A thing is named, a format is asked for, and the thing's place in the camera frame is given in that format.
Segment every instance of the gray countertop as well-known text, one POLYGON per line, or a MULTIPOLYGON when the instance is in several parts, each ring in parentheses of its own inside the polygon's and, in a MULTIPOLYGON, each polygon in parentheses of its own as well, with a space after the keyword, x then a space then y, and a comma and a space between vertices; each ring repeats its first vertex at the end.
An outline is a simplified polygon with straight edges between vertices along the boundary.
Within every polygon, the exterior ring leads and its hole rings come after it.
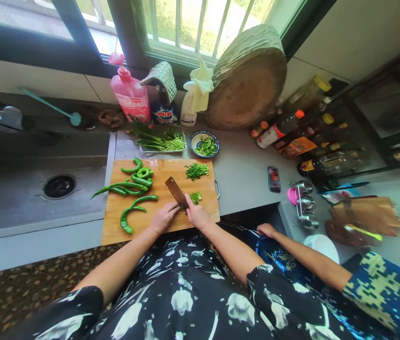
MULTIPOLYGON (((213 157, 214 176, 219 182, 219 213, 221 216, 248 210, 263 205, 278 203, 278 211, 284 223, 287 235, 295 241, 304 242, 304 239, 313 233, 325 233, 324 223, 331 218, 330 205, 315 192, 315 215, 320 221, 320 227, 309 231, 294 225, 296 221, 296 207, 287 198, 289 183, 304 179, 296 170, 297 161, 283 158, 272 146, 261 149, 249 131, 222 131, 214 130, 206 123, 205 117, 199 115, 193 127, 183 127, 186 139, 198 130, 212 132, 220 142, 220 150, 213 157), (281 191, 273 193, 268 188, 268 166, 279 170, 281 191)), ((132 137, 118 131, 116 137, 115 159, 164 158, 164 159, 196 159, 188 147, 183 153, 159 153, 148 156, 140 148, 134 146, 132 137)), ((335 244, 339 252, 340 262, 347 261, 356 254, 352 247, 335 244)))

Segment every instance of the hand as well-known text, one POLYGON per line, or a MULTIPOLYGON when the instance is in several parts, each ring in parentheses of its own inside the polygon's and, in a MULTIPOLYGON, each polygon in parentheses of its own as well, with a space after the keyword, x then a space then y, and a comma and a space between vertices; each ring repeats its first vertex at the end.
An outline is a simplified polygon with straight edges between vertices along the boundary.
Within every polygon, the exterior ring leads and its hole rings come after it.
POLYGON ((168 227, 170 227, 173 217, 179 210, 180 206, 177 202, 167 203, 162 209, 157 211, 149 227, 157 234, 158 237, 161 236, 168 229, 168 227))
POLYGON ((205 207, 202 207, 201 205, 194 205, 188 194, 184 194, 184 196, 186 196, 187 204, 189 206, 189 208, 186 210, 189 222, 192 223, 198 230, 202 231, 211 223, 208 212, 206 211, 205 207))
POLYGON ((275 239, 275 237, 277 235, 277 231, 269 223, 260 224, 257 227, 257 232, 260 236, 266 235, 269 238, 273 238, 273 239, 275 239))

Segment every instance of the round wooden chopping block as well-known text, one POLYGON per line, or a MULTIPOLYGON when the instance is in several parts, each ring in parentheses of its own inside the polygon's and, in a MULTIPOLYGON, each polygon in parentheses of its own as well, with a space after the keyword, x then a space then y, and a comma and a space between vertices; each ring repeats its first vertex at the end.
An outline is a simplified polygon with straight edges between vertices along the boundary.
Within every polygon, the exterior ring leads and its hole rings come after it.
POLYGON ((287 77, 277 30, 258 25, 239 34, 214 68, 206 119, 216 129, 257 123, 276 104, 287 77))

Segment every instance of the kitchen counter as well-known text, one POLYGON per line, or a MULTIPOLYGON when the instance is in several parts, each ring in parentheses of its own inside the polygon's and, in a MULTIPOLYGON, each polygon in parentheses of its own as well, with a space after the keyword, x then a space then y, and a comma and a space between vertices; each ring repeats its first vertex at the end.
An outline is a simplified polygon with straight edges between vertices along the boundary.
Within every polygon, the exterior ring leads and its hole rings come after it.
MULTIPOLYGON (((222 131, 214 130, 207 124, 205 116, 199 115, 194 127, 183 127, 183 132, 189 142, 191 134, 198 130, 212 132, 219 140, 220 149, 213 157, 214 177, 219 183, 219 213, 221 216, 248 210, 263 205, 278 203, 278 211, 284 223, 287 236, 295 241, 304 242, 304 239, 313 233, 325 233, 324 223, 331 218, 330 205, 317 193, 315 199, 315 215, 320 221, 320 227, 309 231, 294 225, 296 221, 296 207, 287 198, 289 183, 304 179, 296 170, 297 161, 283 158, 273 147, 261 149, 249 131, 222 131), (268 188, 268 166, 279 169, 281 184, 280 193, 273 193, 268 188)), ((198 156, 190 147, 183 153, 159 153, 148 155, 133 144, 133 139, 122 131, 117 132, 115 159, 138 158, 165 158, 165 159, 196 159, 198 156)), ((340 263, 346 262, 356 249, 336 244, 340 263)))
MULTIPOLYGON (((64 129, 72 129, 66 127, 65 123, 63 126, 64 129)), ((293 225, 296 221, 296 207, 287 199, 287 190, 290 188, 288 183, 302 179, 296 170, 296 161, 286 160, 272 147, 259 148, 247 130, 238 132, 213 130, 207 125, 203 115, 199 116, 194 127, 183 127, 188 141, 193 132, 202 129, 214 133, 220 142, 220 151, 213 158, 214 175, 220 186, 220 215, 277 204, 286 234, 298 242, 303 242, 312 232, 293 225), (268 166, 279 169, 280 193, 272 193, 268 189, 268 166)), ((115 159, 134 157, 197 158, 189 147, 183 153, 148 155, 136 147, 124 132, 110 133, 105 184, 108 185, 110 182, 112 164, 115 159)), ((312 196, 317 206, 315 215, 320 221, 320 228, 314 233, 325 233, 324 222, 330 218, 328 211, 330 206, 316 193, 312 196)), ((88 222, 79 219, 73 221, 71 225, 59 228, 0 238, 0 270, 101 245, 104 211, 102 214, 98 213, 97 219, 88 222)), ((336 247, 341 263, 357 252, 351 247, 338 244, 336 247)))

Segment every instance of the metal cup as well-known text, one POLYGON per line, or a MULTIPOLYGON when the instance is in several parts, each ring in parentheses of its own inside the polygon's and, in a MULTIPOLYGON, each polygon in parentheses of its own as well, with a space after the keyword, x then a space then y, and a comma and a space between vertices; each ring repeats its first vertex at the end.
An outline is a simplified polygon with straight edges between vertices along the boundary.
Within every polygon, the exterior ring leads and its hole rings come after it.
POLYGON ((308 180, 300 180, 297 181, 295 184, 289 183, 292 187, 297 187, 299 186, 299 191, 302 193, 310 194, 313 192, 313 186, 312 183, 310 183, 308 180))
POLYGON ((300 225, 309 230, 318 229, 320 226, 317 217, 312 213, 304 213, 302 216, 298 216, 298 221, 300 225))
POLYGON ((312 198, 312 196, 303 195, 301 198, 298 198, 296 202, 301 205, 303 210, 315 209, 315 200, 312 198))

